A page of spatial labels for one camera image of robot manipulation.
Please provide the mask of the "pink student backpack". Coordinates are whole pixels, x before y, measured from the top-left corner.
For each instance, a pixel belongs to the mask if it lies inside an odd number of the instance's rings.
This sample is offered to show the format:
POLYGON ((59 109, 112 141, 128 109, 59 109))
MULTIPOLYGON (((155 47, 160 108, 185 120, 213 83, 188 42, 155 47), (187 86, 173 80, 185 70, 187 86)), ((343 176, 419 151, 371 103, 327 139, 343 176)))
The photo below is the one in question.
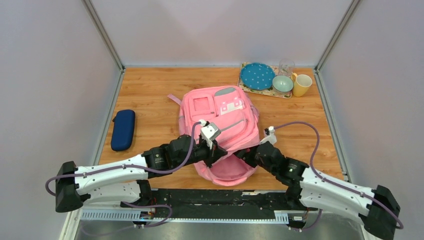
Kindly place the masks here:
POLYGON ((248 95, 238 86, 216 86, 194 89, 182 99, 167 96, 180 106, 179 133, 191 134, 199 120, 215 124, 221 131, 218 145, 228 154, 207 167, 204 162, 194 164, 197 173, 215 185, 231 187, 245 182, 256 168, 235 156, 235 152, 254 147, 261 141, 258 128, 259 111, 248 95))

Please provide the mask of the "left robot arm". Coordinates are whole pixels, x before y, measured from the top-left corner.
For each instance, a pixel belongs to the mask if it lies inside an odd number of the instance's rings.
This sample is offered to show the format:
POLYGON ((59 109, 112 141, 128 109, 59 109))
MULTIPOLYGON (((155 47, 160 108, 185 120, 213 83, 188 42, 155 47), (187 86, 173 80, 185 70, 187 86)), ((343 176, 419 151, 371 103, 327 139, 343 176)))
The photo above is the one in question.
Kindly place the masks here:
POLYGON ((198 162, 211 167, 227 151, 216 140, 196 143, 184 134, 170 143, 153 147, 134 157, 96 166, 76 166, 63 163, 52 181, 55 191, 55 211, 67 213, 83 207, 93 199, 93 191, 126 181, 148 180, 170 175, 178 169, 198 162))

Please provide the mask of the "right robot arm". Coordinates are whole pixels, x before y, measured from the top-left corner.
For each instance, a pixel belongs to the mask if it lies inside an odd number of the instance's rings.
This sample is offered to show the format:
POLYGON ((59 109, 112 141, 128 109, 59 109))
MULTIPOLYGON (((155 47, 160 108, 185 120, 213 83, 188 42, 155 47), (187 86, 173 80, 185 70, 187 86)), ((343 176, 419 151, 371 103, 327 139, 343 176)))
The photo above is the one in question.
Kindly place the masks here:
POLYGON ((382 240, 394 239, 400 228, 400 205, 385 186, 370 188, 332 177, 284 156, 269 142, 236 151, 235 156, 251 167, 263 168, 287 186, 285 203, 290 209, 304 206, 338 214, 382 240))

